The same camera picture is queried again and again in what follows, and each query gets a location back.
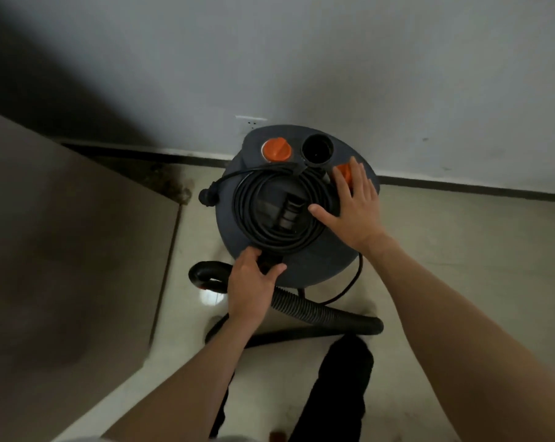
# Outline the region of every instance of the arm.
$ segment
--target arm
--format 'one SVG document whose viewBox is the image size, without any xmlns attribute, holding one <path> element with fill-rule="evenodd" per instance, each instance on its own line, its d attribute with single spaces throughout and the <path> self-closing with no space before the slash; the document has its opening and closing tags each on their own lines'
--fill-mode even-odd
<svg viewBox="0 0 555 442">
<path fill-rule="evenodd" d="M 310 212 L 363 253 L 382 278 L 443 410 L 463 441 L 555 441 L 555 379 L 529 350 L 408 256 L 379 221 L 362 165 L 350 162 L 353 196 L 334 170 L 340 217 Z"/>
<path fill-rule="evenodd" d="M 117 442 L 207 441 L 238 359 L 269 308 L 285 264 L 267 275 L 260 250 L 246 248 L 229 278 L 229 319 L 189 362 L 118 420 L 104 437 Z"/>
</svg>

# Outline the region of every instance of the forearm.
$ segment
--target forearm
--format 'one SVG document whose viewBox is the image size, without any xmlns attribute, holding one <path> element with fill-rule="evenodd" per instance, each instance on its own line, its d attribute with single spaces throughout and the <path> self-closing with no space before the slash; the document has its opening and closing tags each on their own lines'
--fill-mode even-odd
<svg viewBox="0 0 555 442">
<path fill-rule="evenodd" d="M 555 380 L 526 348 L 390 237 L 378 237 L 365 256 L 464 441 L 555 440 Z"/>
<path fill-rule="evenodd" d="M 255 326 L 229 319 L 181 369 L 105 434 L 117 442 L 208 439 L 222 398 Z"/>
</svg>

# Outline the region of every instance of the electrical socket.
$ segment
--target electrical socket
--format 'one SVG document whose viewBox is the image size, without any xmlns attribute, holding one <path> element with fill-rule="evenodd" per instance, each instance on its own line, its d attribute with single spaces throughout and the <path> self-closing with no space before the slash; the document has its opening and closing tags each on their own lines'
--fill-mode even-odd
<svg viewBox="0 0 555 442">
<path fill-rule="evenodd" d="M 254 118 L 252 116 L 235 116 L 237 135 L 243 136 L 251 130 L 267 126 L 267 118 Z"/>
</svg>

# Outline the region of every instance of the person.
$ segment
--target person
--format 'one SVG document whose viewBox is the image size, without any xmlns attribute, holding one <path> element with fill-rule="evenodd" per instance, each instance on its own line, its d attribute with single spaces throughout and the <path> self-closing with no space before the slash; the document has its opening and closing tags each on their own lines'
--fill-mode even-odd
<svg viewBox="0 0 555 442">
<path fill-rule="evenodd" d="M 400 248 L 380 222 L 378 195 L 363 166 L 352 158 L 350 168 L 353 193 L 333 170 L 340 217 L 316 204 L 309 210 L 382 278 L 410 347 L 461 440 L 555 442 L 555 379 L 529 350 Z M 103 438 L 200 442 L 211 431 L 217 434 L 223 420 L 218 411 L 238 359 L 286 270 L 279 264 L 261 274 L 260 253 L 249 247 L 236 260 L 229 278 L 229 319 L 218 334 Z M 345 363 L 337 362 L 341 358 Z M 372 365 L 359 337 L 335 342 L 290 441 L 359 440 Z"/>
</svg>

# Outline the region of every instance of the round black opening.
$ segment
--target round black opening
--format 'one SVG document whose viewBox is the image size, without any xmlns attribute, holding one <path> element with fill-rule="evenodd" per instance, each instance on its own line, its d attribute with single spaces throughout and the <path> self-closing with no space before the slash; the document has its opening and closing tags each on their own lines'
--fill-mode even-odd
<svg viewBox="0 0 555 442">
<path fill-rule="evenodd" d="M 325 135 L 312 135 L 302 144 L 302 156 L 308 163 L 324 164 L 333 156 L 333 143 Z"/>
</svg>

